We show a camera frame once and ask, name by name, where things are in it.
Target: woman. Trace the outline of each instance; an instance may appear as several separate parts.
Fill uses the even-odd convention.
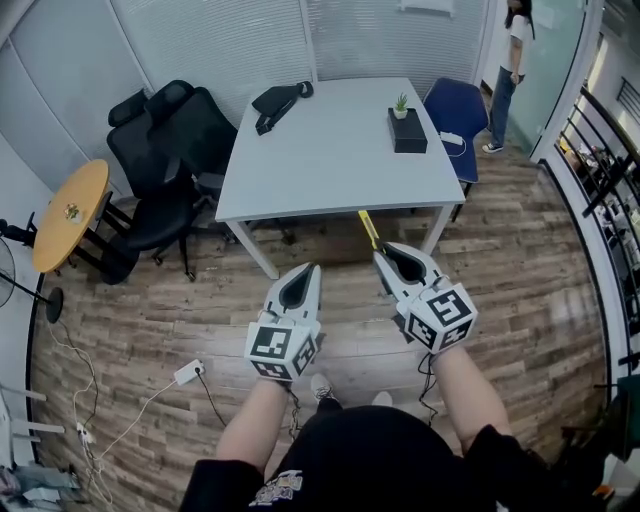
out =
[[[509,12],[505,27],[509,30],[509,39],[503,48],[500,72],[491,102],[489,114],[491,143],[482,146],[482,150],[489,154],[504,149],[511,97],[527,74],[529,54],[533,40],[536,38],[531,0],[507,0],[507,4]]]
[[[591,496],[573,494],[522,450],[502,401],[464,348],[441,352],[432,369],[464,458],[428,425],[392,408],[388,393],[343,410],[318,374],[311,379],[318,412],[265,483],[289,394],[259,379],[222,434],[216,459],[196,464],[181,512],[495,512],[496,501],[511,512],[595,509]]]

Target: black tissue box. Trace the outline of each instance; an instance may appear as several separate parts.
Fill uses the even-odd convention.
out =
[[[388,110],[389,129],[396,153],[426,153],[427,137],[415,108],[407,109],[407,117],[396,119],[393,109]]]

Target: floor fan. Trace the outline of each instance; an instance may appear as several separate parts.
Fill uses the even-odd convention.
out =
[[[34,293],[16,283],[16,265],[13,260],[13,254],[11,254],[7,243],[0,239],[0,308],[9,302],[15,288],[46,304],[47,320],[50,323],[55,324],[58,321],[64,302],[62,289],[54,288],[49,294],[49,298],[45,299],[39,293]]]

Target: sneaker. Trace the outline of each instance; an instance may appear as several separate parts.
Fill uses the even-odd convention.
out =
[[[371,405],[393,407],[393,398],[391,398],[391,395],[386,391],[382,391],[381,393],[378,393],[376,395],[376,397],[373,399],[373,402],[371,402]]]
[[[311,392],[316,402],[320,403],[323,398],[332,398],[336,402],[338,401],[333,394],[333,388],[327,378],[321,373],[316,373],[311,377]]]
[[[482,151],[490,155],[492,155],[493,153],[498,153],[503,149],[504,149],[504,146],[494,146],[493,144],[485,144],[484,146],[482,146]]]

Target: glass door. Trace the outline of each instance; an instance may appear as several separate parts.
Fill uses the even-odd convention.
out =
[[[536,148],[564,89],[582,36],[587,1],[533,1],[536,40],[527,76],[509,112],[509,127],[527,153]]]

